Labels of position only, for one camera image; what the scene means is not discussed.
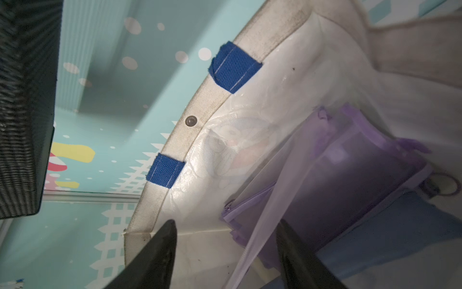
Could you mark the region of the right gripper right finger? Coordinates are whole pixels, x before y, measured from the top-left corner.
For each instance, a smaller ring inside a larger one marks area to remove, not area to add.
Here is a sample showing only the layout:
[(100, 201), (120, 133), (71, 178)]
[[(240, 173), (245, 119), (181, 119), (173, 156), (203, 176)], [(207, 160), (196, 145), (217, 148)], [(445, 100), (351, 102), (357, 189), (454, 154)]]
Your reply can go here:
[(291, 226), (281, 220), (276, 228), (281, 276), (286, 289), (346, 289), (308, 249)]

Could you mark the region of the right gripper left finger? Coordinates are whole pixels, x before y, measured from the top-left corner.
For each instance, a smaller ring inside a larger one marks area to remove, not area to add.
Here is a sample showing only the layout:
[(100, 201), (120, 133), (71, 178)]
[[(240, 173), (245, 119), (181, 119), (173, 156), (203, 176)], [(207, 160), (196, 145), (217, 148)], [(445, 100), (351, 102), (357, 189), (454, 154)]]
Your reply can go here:
[(169, 289), (172, 281), (178, 232), (168, 220), (140, 253), (106, 289)]

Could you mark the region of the blue mesh pencil pouch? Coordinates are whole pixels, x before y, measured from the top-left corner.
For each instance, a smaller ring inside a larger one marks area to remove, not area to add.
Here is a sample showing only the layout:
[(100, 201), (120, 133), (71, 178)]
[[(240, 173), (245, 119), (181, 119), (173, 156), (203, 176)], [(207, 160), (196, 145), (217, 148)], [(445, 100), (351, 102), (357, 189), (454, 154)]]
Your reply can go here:
[(320, 249), (316, 256), (338, 279), (413, 255), (462, 236), (462, 222), (406, 190), (383, 211)]

